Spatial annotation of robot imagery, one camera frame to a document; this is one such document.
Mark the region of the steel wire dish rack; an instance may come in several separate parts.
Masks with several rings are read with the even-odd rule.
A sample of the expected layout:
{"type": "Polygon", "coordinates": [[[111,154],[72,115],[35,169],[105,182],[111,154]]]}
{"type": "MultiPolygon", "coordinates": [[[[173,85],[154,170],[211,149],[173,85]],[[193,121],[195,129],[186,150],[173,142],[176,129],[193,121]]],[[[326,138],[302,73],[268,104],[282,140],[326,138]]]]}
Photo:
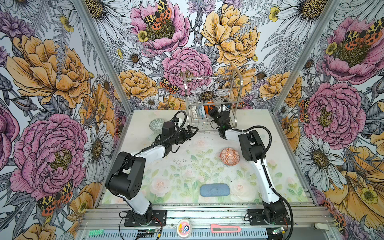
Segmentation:
{"type": "Polygon", "coordinates": [[[202,77],[187,77],[183,73],[184,94],[187,112],[187,124],[199,128],[200,133],[213,133],[217,125],[213,119],[193,119],[191,106],[214,105],[216,107],[228,106],[230,110],[230,124],[237,127],[237,109],[241,102],[241,93],[244,88],[244,79],[238,68],[230,71],[229,74],[202,77]],[[209,81],[208,85],[202,85],[195,90],[188,90],[188,84],[196,81],[209,81]]]}

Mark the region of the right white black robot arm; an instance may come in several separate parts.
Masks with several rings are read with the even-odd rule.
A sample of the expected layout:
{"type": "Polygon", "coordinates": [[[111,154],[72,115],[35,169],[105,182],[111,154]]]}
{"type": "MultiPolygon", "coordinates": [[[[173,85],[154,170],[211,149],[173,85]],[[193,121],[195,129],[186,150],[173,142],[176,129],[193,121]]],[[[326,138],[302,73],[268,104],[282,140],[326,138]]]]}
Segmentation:
{"type": "Polygon", "coordinates": [[[243,158],[251,163],[260,182],[262,204],[261,216],[269,224],[277,224],[280,220],[292,224],[293,210],[289,202],[277,192],[268,170],[267,152],[272,146],[271,131],[261,125],[255,125],[245,130],[236,129],[230,124],[230,109],[222,104],[219,108],[208,106],[208,114],[217,125],[219,136],[225,140],[239,143],[243,158]]]}

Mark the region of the blue floral ceramic bowl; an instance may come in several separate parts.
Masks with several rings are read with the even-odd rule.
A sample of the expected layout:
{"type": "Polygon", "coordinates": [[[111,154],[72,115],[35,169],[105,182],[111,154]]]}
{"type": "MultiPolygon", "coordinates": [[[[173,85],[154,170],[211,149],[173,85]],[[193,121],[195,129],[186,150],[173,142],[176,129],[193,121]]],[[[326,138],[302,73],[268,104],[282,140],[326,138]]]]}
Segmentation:
{"type": "Polygon", "coordinates": [[[205,113],[204,106],[197,106],[197,112],[198,112],[199,118],[201,118],[201,119],[205,119],[206,118],[206,113],[205,113]]]}

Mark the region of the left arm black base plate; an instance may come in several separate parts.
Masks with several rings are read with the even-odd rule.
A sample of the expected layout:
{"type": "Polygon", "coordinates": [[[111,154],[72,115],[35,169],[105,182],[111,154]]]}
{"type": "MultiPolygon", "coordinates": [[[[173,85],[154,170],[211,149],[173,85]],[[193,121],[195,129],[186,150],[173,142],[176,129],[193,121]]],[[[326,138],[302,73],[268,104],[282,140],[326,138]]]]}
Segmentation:
{"type": "Polygon", "coordinates": [[[128,211],[124,217],[125,227],[164,227],[167,222],[166,210],[152,210],[145,215],[128,211]]]}

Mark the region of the white black lattice bowl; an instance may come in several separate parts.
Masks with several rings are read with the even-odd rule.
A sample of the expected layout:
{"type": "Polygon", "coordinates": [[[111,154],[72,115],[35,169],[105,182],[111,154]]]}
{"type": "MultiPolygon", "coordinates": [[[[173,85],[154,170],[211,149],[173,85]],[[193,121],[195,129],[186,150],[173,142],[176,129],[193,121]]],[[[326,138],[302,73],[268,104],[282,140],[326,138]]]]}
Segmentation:
{"type": "Polygon", "coordinates": [[[191,106],[191,114],[193,119],[198,118],[199,115],[198,115],[198,110],[196,106],[191,106]]]}

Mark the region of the red patterned ceramic bowl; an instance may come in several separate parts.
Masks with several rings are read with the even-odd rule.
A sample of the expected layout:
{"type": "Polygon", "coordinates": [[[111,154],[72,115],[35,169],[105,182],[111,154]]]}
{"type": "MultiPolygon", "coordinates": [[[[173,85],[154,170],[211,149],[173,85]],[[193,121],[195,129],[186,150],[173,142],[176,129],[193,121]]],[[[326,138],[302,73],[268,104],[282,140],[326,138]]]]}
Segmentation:
{"type": "Polygon", "coordinates": [[[225,148],[220,153],[220,159],[227,166],[235,166],[240,162],[240,155],[233,148],[225,148]]]}

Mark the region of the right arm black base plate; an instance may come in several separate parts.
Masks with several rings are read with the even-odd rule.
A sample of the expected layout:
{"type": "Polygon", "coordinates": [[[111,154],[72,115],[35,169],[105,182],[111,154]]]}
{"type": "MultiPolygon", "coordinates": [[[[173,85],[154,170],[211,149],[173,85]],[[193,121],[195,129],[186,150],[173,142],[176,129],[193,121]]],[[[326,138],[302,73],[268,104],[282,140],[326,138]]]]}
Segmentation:
{"type": "Polygon", "coordinates": [[[287,211],[282,216],[267,221],[267,217],[262,209],[248,209],[245,218],[248,218],[251,226],[272,226],[272,225],[290,225],[291,218],[287,211]]]}

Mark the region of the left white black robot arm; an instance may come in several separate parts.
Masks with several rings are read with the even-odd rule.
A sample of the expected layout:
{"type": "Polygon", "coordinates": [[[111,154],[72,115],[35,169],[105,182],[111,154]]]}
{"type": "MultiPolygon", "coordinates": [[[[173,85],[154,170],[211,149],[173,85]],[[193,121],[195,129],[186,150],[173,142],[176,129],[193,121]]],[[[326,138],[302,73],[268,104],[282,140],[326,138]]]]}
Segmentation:
{"type": "Polygon", "coordinates": [[[138,153],[120,152],[106,178],[106,189],[124,200],[131,208],[126,215],[125,226],[148,226],[158,220],[153,213],[153,204],[141,193],[147,163],[166,157],[173,146],[191,140],[199,128],[184,126],[178,118],[163,123],[162,131],[149,147],[138,153]]]}

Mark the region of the orange plastic bowl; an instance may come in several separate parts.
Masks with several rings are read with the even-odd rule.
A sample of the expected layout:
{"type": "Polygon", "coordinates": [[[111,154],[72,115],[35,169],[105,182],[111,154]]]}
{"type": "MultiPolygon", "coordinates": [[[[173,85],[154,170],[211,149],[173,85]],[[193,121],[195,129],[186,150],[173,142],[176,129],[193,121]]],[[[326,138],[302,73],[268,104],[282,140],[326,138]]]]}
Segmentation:
{"type": "Polygon", "coordinates": [[[214,105],[204,105],[204,112],[206,114],[206,118],[210,116],[209,112],[214,108],[214,105]]]}

